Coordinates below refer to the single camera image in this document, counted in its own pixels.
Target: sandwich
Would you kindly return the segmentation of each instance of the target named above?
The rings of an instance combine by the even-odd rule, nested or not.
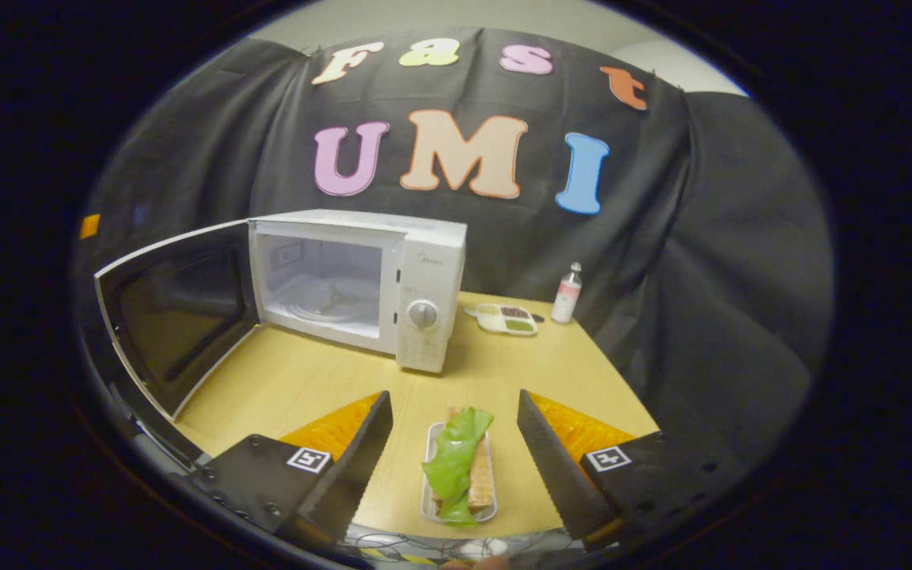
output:
[[[449,421],[435,440],[435,457],[423,463],[435,515],[451,526],[476,526],[474,516],[495,504],[492,463],[485,433],[492,414],[449,408]]]

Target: food container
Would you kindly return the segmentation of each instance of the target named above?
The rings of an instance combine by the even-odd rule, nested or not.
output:
[[[471,317],[477,317],[477,324],[490,333],[514,336],[534,336],[537,333],[537,322],[533,320],[533,315],[522,307],[484,303],[464,310]]]
[[[442,434],[442,430],[446,428],[445,422],[438,422],[437,424],[432,424],[427,430],[427,448],[424,451],[424,461],[429,462],[435,458],[435,452],[438,450],[435,447],[435,440]],[[484,450],[488,454],[488,463],[492,466],[492,506],[478,512],[473,516],[474,520],[477,520],[478,523],[483,523],[485,520],[490,520],[497,512],[499,512],[499,495],[497,495],[497,489],[495,487],[495,462],[492,462],[492,444],[491,440],[488,439],[488,432],[484,433]],[[436,523],[445,524],[437,515],[435,515],[435,502],[431,501],[431,485],[428,484],[428,476],[423,477],[424,482],[421,484],[420,492],[420,514],[428,520],[434,520]]]

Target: blue letter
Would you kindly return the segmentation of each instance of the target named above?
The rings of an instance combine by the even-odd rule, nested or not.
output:
[[[600,211],[600,202],[597,202],[600,163],[604,162],[611,149],[604,141],[579,133],[565,135],[565,144],[572,148],[568,183],[565,190],[554,197],[554,201],[569,212],[592,216]]]

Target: microwave knob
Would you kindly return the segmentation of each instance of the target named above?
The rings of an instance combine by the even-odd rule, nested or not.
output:
[[[439,311],[430,302],[413,302],[406,310],[410,321],[419,329],[427,329],[439,319]]]

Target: black fabric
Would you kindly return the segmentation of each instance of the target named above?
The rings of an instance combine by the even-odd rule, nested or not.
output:
[[[410,44],[460,40],[449,66],[398,65]],[[318,86],[339,48],[385,47]],[[507,44],[553,53],[554,72],[500,67]],[[601,66],[644,84],[637,111],[616,100]],[[517,199],[441,178],[402,188],[415,126],[452,112],[464,137],[493,115],[525,120]],[[387,120],[373,183],[333,197],[314,180],[314,135],[347,127],[340,173],[354,172],[354,129]],[[578,132],[605,141],[596,216],[555,203]],[[306,57],[243,40],[175,86],[116,151],[87,213],[101,234],[80,244],[80,279],[153,241],[246,216],[332,208],[469,225],[462,289],[550,302],[583,264],[575,317],[661,427],[721,430],[741,458],[761,457],[792,418],[820,365],[832,311],[829,241],[817,188],[753,102],[682,93],[583,47],[507,30],[426,28],[354,40]]]

